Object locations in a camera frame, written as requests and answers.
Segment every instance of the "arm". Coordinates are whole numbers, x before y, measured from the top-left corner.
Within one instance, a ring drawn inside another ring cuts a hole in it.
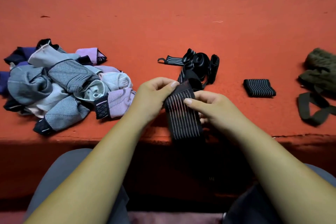
[[[285,223],[335,223],[336,188],[248,120],[223,95],[199,91],[185,103],[202,113],[243,151],[265,193]]]
[[[177,84],[167,78],[142,84],[127,113],[25,223],[106,223],[143,128]]]

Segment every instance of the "pants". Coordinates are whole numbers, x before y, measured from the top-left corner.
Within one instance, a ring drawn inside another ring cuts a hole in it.
[[[78,149],[61,155],[48,169],[26,212],[26,218],[60,185],[82,162],[92,149]],[[336,187],[336,178],[321,168],[307,164],[314,172]],[[120,188],[117,199],[111,210],[107,224],[130,224],[126,205],[128,196]],[[267,198],[262,187],[257,184],[242,194],[231,206],[223,224],[280,224],[283,223]]]

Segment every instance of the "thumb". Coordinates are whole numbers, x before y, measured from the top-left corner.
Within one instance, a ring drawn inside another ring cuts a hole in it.
[[[191,99],[191,98],[186,98],[184,100],[184,103],[190,107],[191,109],[198,111],[202,114],[204,114],[205,116],[209,116],[210,112],[209,112],[209,106],[210,104],[204,103],[202,101],[198,101],[196,99]]]
[[[165,100],[175,90],[177,85],[179,85],[179,82],[174,81],[158,90],[158,93],[162,97],[162,101]]]

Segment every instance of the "olive green bag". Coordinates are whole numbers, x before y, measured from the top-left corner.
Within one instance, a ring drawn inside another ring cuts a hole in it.
[[[299,114],[304,122],[317,126],[325,122],[329,114],[336,115],[336,107],[321,96],[323,93],[336,97],[336,56],[316,48],[308,54],[304,64],[307,70],[299,75],[299,81],[312,92],[299,95]],[[321,110],[310,115],[309,102]]]

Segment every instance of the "person's right arm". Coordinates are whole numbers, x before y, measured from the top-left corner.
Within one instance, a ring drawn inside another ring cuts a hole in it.
[[[195,92],[185,99],[209,122],[236,141],[284,223],[336,223],[336,188],[248,120],[225,96]]]

